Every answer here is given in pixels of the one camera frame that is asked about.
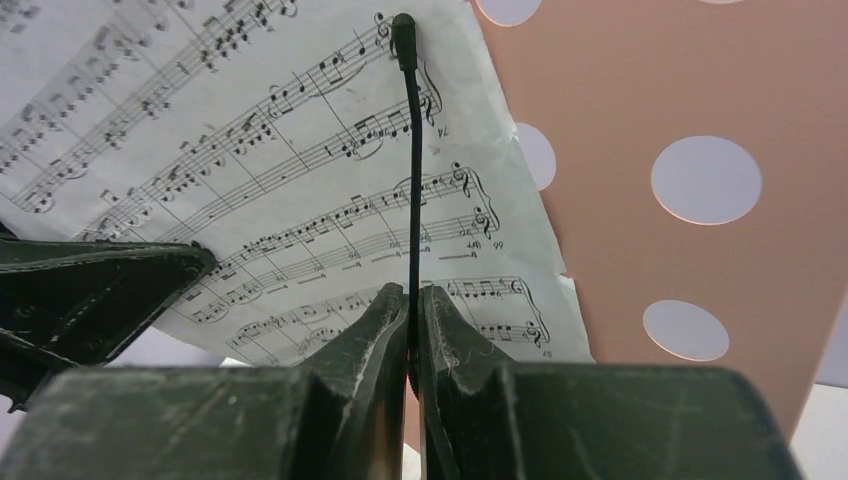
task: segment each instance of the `white circle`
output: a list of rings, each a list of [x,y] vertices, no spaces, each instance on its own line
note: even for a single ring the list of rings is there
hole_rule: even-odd
[[[556,175],[556,154],[545,135],[536,127],[526,123],[516,123],[518,127],[518,142],[530,174],[539,191],[544,190],[554,180]]]
[[[514,27],[526,22],[541,3],[542,0],[477,0],[483,15],[502,27]]]
[[[686,360],[709,362],[724,356],[730,337],[710,312],[691,303],[662,300],[645,309],[648,336],[667,352]]]
[[[763,177],[744,148],[702,135],[666,147],[654,163],[651,186],[672,215],[691,223],[721,225],[754,208]]]

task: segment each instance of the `sheet music page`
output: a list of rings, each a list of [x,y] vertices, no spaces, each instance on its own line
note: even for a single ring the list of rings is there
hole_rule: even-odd
[[[458,0],[4,2],[0,216],[37,240],[197,242],[217,269],[156,323],[301,361],[408,275],[418,25],[421,275],[519,360],[592,361],[480,28]]]

